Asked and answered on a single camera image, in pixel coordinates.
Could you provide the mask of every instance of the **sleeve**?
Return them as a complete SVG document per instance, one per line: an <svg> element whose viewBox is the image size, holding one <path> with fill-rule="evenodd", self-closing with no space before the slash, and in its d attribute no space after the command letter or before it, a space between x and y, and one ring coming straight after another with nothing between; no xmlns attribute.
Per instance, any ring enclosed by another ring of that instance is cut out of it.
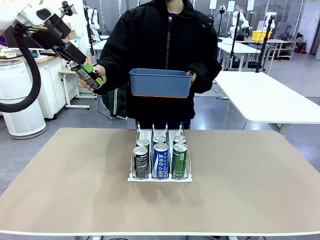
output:
<svg viewBox="0 0 320 240"><path fill-rule="evenodd" d="M123 14L115 25L110 37L102 50L98 65L105 69L106 83L94 93L103 95L119 88L125 81L127 59L130 54L130 13Z"/></svg>
<svg viewBox="0 0 320 240"><path fill-rule="evenodd" d="M215 29L211 27L205 54L202 62L192 63L187 71L196 73L196 79L191 86L195 93L203 94L212 88L212 82L221 71L221 65L217 61L218 37Z"/></svg>

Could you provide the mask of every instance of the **blue plastic bin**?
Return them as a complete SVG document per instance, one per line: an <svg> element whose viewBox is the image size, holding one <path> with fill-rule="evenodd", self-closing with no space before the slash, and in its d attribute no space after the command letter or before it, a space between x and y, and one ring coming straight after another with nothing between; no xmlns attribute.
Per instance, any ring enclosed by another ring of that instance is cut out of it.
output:
<svg viewBox="0 0 320 240"><path fill-rule="evenodd" d="M134 96L186 98L192 80L185 71L134 68L129 74Z"/></svg>

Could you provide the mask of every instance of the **white desk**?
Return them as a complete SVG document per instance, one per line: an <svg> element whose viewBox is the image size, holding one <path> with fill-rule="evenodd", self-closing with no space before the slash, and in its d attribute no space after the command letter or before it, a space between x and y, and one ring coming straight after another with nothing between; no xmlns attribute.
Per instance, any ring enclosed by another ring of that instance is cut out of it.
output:
<svg viewBox="0 0 320 240"><path fill-rule="evenodd" d="M93 45L93 50L95 51L101 51L102 49L104 49L104 46L106 45L107 40L103 40L103 41L98 41Z"/></svg>
<svg viewBox="0 0 320 240"><path fill-rule="evenodd" d="M265 73L222 71L216 83L233 106L251 123L266 123L285 136L290 124L320 124L320 106Z"/></svg>
<svg viewBox="0 0 320 240"><path fill-rule="evenodd" d="M221 65L222 69L224 71L228 70L229 65L231 65L231 67L232 67L232 62L230 62L231 61L230 53L232 50L232 45L225 44L223 42L218 42L218 48L220 49L219 59L222 59L222 65ZM250 46L246 46L246 45L238 43L238 42L234 43L233 52L234 52L235 56L240 58L239 72L242 70L242 66L243 66L244 59L245 59L246 55L247 55L247 58L246 58L245 66L247 68L248 63L249 63L250 54L260 54L261 53L261 51L258 49L255 49Z"/></svg>
<svg viewBox="0 0 320 240"><path fill-rule="evenodd" d="M227 39L226 37L218 37L218 38L220 40L222 40L222 41ZM263 43L264 41L253 41L252 38L245 38L243 41L236 40L235 42L236 43L241 43L241 44L246 44L246 43L247 44L256 44L256 43ZM282 46L282 44L286 44L286 43L289 43L289 42L288 41L283 41L283 40L280 40L280 39L269 39L266 43L272 45L272 47L266 47L266 51L268 51L268 52L267 52L267 55L266 55L265 63L267 62L269 57L271 57L271 62L270 62L270 65L269 65L269 68L268 68L268 71L267 71L267 74L269 75L272 63L273 63L275 55L276 55L276 50L278 49L278 45L280 44Z"/></svg>
<svg viewBox="0 0 320 240"><path fill-rule="evenodd" d="M102 40L106 40L110 37L110 35L99 35L99 38Z"/></svg>

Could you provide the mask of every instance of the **hand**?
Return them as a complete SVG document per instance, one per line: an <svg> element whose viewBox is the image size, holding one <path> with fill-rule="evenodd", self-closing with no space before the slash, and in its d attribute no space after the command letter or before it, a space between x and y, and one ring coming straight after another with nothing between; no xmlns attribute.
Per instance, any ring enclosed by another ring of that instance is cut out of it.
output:
<svg viewBox="0 0 320 240"><path fill-rule="evenodd" d="M192 76L192 79L191 79L191 86L192 84L194 84L194 81L196 80L196 77L197 77L197 74L192 71L192 70L189 70L187 73L186 73L187 76Z"/></svg>
<svg viewBox="0 0 320 240"><path fill-rule="evenodd" d="M101 65L97 65L97 66L94 67L94 70L96 71L97 74L100 75L100 77L102 77L102 80L103 80L102 84L105 84L107 82L105 68L103 66L101 66ZM79 78L78 80L79 80L79 86L80 87L88 89L91 92L94 91L94 89L85 80L82 80L79 75L78 75L78 78Z"/></svg>

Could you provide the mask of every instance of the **jacket zipper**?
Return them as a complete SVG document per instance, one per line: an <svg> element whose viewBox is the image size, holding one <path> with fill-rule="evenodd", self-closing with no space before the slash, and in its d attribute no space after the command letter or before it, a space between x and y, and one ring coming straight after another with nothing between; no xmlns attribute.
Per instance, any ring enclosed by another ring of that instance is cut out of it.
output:
<svg viewBox="0 0 320 240"><path fill-rule="evenodd" d="M166 37L166 56L165 56L165 69L168 69L169 63L169 46L170 46L170 31L171 31L171 23L172 23L172 16L169 16L169 25L168 25L168 34Z"/></svg>

